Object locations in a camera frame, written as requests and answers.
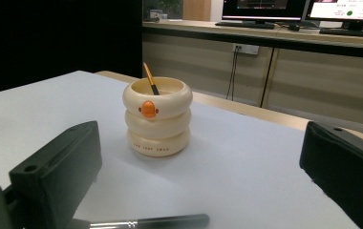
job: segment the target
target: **stacked ring pen holder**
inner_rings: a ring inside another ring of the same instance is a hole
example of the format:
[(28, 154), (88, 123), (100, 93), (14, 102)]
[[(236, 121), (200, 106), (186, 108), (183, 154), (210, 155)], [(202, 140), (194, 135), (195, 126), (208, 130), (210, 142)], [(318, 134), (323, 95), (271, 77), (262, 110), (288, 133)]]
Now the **stacked ring pen holder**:
[(146, 156), (169, 156), (190, 140), (191, 89), (182, 81), (155, 77), (160, 95), (154, 95), (147, 78), (129, 84), (122, 95), (127, 139)]

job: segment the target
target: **black keyboard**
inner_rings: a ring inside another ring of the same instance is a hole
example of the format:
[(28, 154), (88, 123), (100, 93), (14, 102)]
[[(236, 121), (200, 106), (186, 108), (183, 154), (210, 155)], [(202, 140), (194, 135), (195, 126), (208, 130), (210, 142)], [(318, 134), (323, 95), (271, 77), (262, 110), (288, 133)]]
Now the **black keyboard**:
[(224, 26), (224, 27), (240, 27), (240, 28), (254, 28), (254, 29), (267, 29), (273, 30), (274, 24), (257, 24), (257, 23), (249, 23), (249, 22), (217, 22), (216, 26)]
[(321, 29), (319, 31), (321, 34), (330, 35), (347, 35), (347, 36), (363, 36), (363, 31), (349, 31), (344, 29)]

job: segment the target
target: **desk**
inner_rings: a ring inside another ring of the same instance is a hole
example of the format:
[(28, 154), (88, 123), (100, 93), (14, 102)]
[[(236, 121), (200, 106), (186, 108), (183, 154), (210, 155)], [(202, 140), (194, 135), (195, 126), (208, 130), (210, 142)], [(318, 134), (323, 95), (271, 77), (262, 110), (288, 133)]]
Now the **desk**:
[(204, 105), (195, 97), (189, 145), (173, 156), (142, 156), (126, 142), (121, 100), (126, 86), (75, 72), (1, 92), (2, 188), (16, 164), (67, 128), (96, 120), (103, 166), (77, 219), (207, 213), (208, 228), (357, 228), (300, 169), (303, 130)]
[(319, 34), (316, 30), (288, 31), (217, 27), (215, 22), (144, 22), (142, 31), (161, 35), (250, 44), (278, 49), (363, 57), (363, 37)]

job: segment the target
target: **metal ferrule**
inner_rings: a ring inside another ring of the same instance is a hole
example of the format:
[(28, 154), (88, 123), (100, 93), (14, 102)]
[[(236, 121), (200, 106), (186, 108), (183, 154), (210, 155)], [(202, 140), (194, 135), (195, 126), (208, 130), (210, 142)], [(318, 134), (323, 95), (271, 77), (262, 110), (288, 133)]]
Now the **metal ferrule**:
[(90, 224), (90, 229), (137, 229), (138, 222), (136, 220), (129, 221), (112, 221), (112, 222), (96, 222)]

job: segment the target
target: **computer monitor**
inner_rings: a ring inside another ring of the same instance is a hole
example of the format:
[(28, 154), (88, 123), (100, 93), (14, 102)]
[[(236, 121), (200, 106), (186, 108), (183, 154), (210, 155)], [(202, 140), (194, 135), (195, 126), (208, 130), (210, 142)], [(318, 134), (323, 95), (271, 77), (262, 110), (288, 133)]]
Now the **computer monitor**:
[(224, 0), (223, 20), (300, 22), (307, 0)]
[(343, 22), (348, 31), (363, 30), (363, 0), (310, 0), (307, 20)]

